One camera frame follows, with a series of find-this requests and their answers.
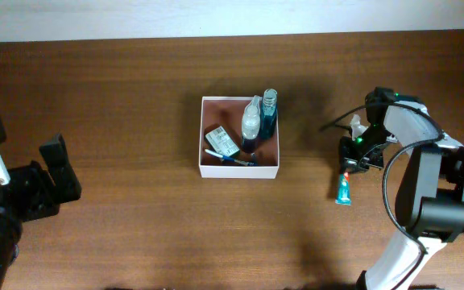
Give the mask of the blue mouthwash bottle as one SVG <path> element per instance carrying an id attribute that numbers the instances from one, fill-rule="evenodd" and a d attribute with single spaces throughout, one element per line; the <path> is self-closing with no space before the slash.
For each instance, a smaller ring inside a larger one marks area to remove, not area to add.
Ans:
<path id="1" fill-rule="evenodd" d="M 266 89 L 263 94 L 261 105 L 261 127 L 259 137 L 263 140 L 269 139 L 274 134 L 277 118 L 277 91 Z"/>

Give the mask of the green white soap box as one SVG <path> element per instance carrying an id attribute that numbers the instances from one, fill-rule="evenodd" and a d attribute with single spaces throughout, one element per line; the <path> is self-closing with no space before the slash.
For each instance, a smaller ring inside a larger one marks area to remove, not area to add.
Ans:
<path id="1" fill-rule="evenodd" d="M 239 156 L 240 149 L 238 145 L 229 136 L 223 126 L 219 126 L 205 134 L 205 140 L 218 154 L 233 158 Z"/>

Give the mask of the blue disposable razor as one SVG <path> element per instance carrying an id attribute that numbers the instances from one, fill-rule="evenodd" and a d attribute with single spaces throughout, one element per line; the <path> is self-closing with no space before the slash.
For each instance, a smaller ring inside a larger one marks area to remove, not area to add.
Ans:
<path id="1" fill-rule="evenodd" d="M 251 157 L 251 163 L 252 163 L 254 166 L 257 166 L 257 165 L 258 165 L 258 161 L 257 161 L 257 157 L 256 157 L 255 153 L 250 153 L 250 157 Z"/>

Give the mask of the blue white toothbrush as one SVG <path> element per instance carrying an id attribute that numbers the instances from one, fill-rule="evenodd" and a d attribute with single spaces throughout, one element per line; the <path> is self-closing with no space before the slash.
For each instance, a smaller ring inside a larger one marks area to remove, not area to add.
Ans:
<path id="1" fill-rule="evenodd" d="M 253 162 L 248 162 L 248 161 L 244 161 L 244 160 L 240 160 L 240 159 L 235 159 L 233 157 L 229 157 L 229 156 L 226 156 L 226 155 L 222 155 L 222 154 L 219 154 L 215 151 L 211 151 L 209 149 L 204 149 L 204 152 L 213 156 L 213 157 L 216 157 L 218 159 L 223 159 L 225 161 L 230 161 L 230 162 L 233 162 L 233 163 L 236 163 L 236 164 L 240 164 L 242 166 L 246 166 L 246 167 L 252 167 L 252 166 L 256 166 L 257 164 L 256 163 L 253 163 Z"/>

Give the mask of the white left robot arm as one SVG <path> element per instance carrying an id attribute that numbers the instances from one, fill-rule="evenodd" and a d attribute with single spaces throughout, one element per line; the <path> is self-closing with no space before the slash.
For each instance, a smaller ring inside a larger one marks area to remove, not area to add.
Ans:
<path id="1" fill-rule="evenodd" d="M 19 254 L 23 223 L 57 215 L 64 203 L 81 198 L 81 185 L 68 160 L 61 134 L 39 147 L 47 165 L 32 161 L 12 168 L 10 182 L 0 184 L 0 288 Z"/>

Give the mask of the green red toothpaste tube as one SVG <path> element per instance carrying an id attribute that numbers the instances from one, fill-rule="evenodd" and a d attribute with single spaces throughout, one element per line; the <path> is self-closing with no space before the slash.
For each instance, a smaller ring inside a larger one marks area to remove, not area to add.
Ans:
<path id="1" fill-rule="evenodd" d="M 335 203 L 338 205 L 351 205 L 350 177 L 348 172 L 344 172 L 339 176 L 338 194 Z"/>

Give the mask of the clear purple soap pump bottle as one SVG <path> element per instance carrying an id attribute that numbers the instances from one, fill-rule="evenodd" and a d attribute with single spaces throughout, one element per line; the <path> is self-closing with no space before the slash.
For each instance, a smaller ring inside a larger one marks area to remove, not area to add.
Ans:
<path id="1" fill-rule="evenodd" d="M 256 148 L 256 140 L 260 130 L 260 100 L 261 97 L 255 95 L 245 107 L 242 116 L 241 147 L 246 153 L 252 153 Z"/>

